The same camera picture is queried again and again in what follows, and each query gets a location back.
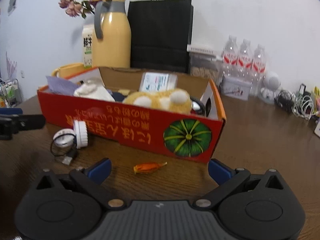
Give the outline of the white and yellow plush toy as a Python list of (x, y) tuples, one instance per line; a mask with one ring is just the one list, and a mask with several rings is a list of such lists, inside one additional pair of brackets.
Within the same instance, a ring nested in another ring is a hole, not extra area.
[(123, 103), (180, 114), (189, 114), (193, 105), (189, 93), (179, 88), (161, 92), (134, 92)]

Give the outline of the left water bottle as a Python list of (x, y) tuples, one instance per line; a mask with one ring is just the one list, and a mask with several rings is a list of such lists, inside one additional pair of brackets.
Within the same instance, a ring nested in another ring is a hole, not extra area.
[(222, 52), (223, 73), (225, 75), (233, 75), (234, 68), (238, 62), (238, 51), (236, 37), (229, 35), (228, 41), (226, 42)]

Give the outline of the colourful snack packet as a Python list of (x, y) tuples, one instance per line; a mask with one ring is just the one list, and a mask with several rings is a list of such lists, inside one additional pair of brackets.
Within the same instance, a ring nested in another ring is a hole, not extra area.
[(315, 105), (317, 107), (317, 110), (320, 110), (320, 90), (318, 87), (314, 87), (313, 93), (315, 96)]

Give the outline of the small yellow block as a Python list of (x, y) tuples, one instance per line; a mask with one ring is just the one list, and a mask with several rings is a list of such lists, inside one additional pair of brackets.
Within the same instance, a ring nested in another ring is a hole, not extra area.
[(131, 93), (129, 89), (119, 89), (118, 93), (122, 94), (123, 96), (128, 96)]

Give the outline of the white cloth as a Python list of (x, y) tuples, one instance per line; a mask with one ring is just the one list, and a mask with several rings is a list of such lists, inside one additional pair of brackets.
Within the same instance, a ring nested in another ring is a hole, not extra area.
[(83, 84), (74, 91), (73, 96), (115, 102), (111, 93), (105, 88), (104, 83), (96, 78), (84, 81)]

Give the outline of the middle water bottle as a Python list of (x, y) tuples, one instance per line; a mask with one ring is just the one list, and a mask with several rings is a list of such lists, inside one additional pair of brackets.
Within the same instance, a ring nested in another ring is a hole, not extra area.
[(237, 67), (239, 70), (240, 78), (247, 78), (249, 76), (253, 61), (253, 54), (251, 51), (251, 42), (243, 39), (238, 52), (238, 63)]

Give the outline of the navy blue pouch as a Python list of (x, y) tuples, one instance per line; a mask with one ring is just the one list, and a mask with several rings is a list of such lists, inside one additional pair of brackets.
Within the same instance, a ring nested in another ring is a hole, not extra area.
[(126, 96), (119, 92), (112, 92), (111, 93), (112, 98), (115, 100), (115, 102), (123, 102)]

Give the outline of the water bottle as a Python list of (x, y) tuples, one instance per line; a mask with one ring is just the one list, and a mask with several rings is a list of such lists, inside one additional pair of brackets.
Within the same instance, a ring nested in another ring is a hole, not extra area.
[(233, 75), (234, 68), (238, 62), (238, 51), (236, 37), (229, 35), (228, 41), (226, 42), (222, 52), (223, 73), (225, 75)]
[(251, 42), (243, 39), (238, 52), (238, 63), (237, 67), (239, 70), (240, 78), (247, 78), (249, 76), (253, 61), (253, 54), (251, 51)]
[(256, 50), (254, 51), (253, 62), (252, 62), (251, 94), (253, 96), (256, 96), (257, 94), (258, 87), (264, 76), (265, 69), (266, 69), (265, 47), (259, 44)]

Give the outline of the black charger adapter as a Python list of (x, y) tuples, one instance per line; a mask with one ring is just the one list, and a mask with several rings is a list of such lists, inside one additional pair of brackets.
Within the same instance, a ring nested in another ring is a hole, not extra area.
[(302, 97), (311, 95), (311, 93), (306, 90), (306, 85), (303, 83), (299, 87), (298, 94)]

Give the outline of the white tissue pack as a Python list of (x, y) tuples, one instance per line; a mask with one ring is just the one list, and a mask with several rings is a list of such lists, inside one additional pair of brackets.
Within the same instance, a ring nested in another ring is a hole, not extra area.
[(162, 92), (175, 89), (176, 84), (176, 74), (145, 72), (141, 78), (139, 91)]

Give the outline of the white milk carton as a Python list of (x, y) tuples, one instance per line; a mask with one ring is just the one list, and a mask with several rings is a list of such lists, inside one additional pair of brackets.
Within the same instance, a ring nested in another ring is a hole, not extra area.
[(85, 68), (92, 67), (92, 35), (94, 26), (84, 25), (82, 30), (82, 58)]

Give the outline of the small grey tin box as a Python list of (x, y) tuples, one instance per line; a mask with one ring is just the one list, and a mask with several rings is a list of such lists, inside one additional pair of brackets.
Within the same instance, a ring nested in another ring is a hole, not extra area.
[(243, 79), (224, 75), (220, 85), (223, 95), (247, 101), (251, 90), (251, 83)]

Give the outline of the purple tissue box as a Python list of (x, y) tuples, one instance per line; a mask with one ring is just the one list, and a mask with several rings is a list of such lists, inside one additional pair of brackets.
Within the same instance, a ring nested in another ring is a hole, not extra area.
[(320, 120), (317, 121), (316, 128), (314, 130), (314, 134), (317, 135), (317, 137), (320, 138)]

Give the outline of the purple knitted cloth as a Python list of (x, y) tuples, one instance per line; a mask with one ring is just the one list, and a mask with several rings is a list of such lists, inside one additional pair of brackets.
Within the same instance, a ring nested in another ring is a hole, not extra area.
[(73, 96), (80, 86), (72, 81), (55, 76), (46, 76), (49, 89), (56, 94)]

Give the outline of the yellow ceramic mug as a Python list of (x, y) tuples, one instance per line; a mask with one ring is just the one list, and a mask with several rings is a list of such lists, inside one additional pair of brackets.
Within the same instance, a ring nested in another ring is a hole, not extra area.
[(80, 73), (84, 70), (85, 70), (85, 67), (83, 63), (71, 63), (65, 66), (56, 68), (51, 73), (51, 76), (65, 78), (65, 77)]

